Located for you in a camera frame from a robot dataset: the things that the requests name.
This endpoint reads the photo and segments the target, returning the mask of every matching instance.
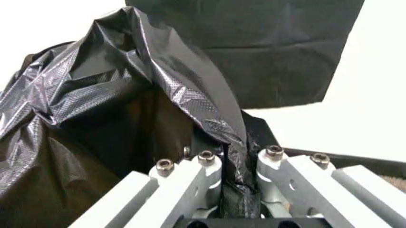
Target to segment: metal clamp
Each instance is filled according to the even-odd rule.
[[[294,217],[320,212],[333,227],[390,227],[308,156],[285,158],[278,166],[262,150],[257,175],[283,192]]]

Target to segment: beige carpet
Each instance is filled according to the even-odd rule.
[[[402,192],[406,193],[406,180],[396,177],[381,176],[388,183],[392,184]]]

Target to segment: hex socket screw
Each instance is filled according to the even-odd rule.
[[[272,161],[280,161],[283,158],[285,151],[283,148],[277,145],[267,146],[265,148],[266,156],[269,157]]]
[[[190,147],[189,146],[183,147],[183,156],[184,156],[184,158],[189,158],[189,156],[190,156]]]
[[[197,155],[197,159],[202,166],[214,164],[215,155],[211,151],[202,151]]]
[[[169,176],[172,173],[172,171],[175,169],[174,162],[167,158],[160,159],[156,163],[155,167],[156,167],[156,171],[157,171],[158,175],[160,175],[161,177]]]
[[[323,154],[323,153],[314,153],[310,156],[310,160],[312,160],[316,165],[318,165],[322,169],[327,169],[330,164],[330,158]]]

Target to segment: white background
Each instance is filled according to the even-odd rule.
[[[0,1],[0,90],[24,57],[83,37],[124,0]],[[366,0],[323,103],[250,110],[284,147],[406,162],[406,1]]]

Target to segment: black fabric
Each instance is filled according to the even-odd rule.
[[[181,158],[196,126],[227,148],[224,215],[259,216],[226,80],[174,29],[133,7],[96,20],[80,41],[28,56],[0,112],[4,227],[68,226],[131,170]]]
[[[323,100],[364,0],[126,0],[200,47],[241,108]]]

